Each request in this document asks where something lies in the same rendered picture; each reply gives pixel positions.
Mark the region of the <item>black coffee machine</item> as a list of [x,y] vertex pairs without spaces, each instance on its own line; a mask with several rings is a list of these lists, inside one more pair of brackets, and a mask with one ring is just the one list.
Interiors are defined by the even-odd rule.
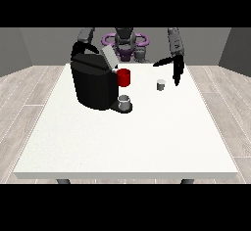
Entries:
[[121,114],[132,111],[119,109],[117,71],[111,70],[101,55],[77,54],[71,61],[71,70],[78,101],[92,110],[114,110]]

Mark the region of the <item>small grey cup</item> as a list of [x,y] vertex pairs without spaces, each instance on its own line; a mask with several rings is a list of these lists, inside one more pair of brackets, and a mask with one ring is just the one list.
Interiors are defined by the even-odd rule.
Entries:
[[126,111],[129,109],[130,107],[130,98],[128,97],[128,95],[121,95],[118,98],[118,102],[119,102],[119,109],[122,111]]

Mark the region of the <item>pale grey machine lid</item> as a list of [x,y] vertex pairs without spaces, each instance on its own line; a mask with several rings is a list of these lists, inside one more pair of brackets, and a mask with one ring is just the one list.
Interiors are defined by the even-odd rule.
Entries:
[[118,63],[119,59],[117,58],[114,49],[111,45],[107,45],[101,49],[102,55],[104,56],[110,69],[114,69]]

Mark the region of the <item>red pod holder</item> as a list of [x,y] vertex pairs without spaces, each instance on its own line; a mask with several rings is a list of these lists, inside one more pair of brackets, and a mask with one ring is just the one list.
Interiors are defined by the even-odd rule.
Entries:
[[119,69],[117,71],[118,85],[121,87],[127,87],[130,85],[130,70],[129,69]]

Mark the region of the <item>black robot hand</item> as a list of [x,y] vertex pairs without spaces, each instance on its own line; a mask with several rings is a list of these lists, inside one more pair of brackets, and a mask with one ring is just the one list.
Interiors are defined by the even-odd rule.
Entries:
[[85,52],[85,50],[89,50],[95,54],[99,53],[99,50],[95,46],[91,45],[90,43],[84,43],[81,41],[77,41],[73,46],[73,49],[71,52],[71,59],[73,59],[74,56],[79,53],[83,54]]
[[173,80],[175,81],[175,85],[179,85],[180,77],[183,75],[184,70],[184,60],[182,55],[175,55],[174,57],[162,59],[156,62],[154,67],[160,67],[170,63],[174,64]]

